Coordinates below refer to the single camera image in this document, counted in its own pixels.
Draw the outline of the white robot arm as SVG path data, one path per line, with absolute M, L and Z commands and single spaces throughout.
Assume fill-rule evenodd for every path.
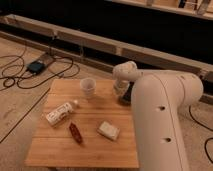
M 113 68 L 114 90 L 129 83 L 139 171 L 190 171 L 178 109 L 200 100 L 201 79 L 190 72 L 140 69 L 133 61 Z

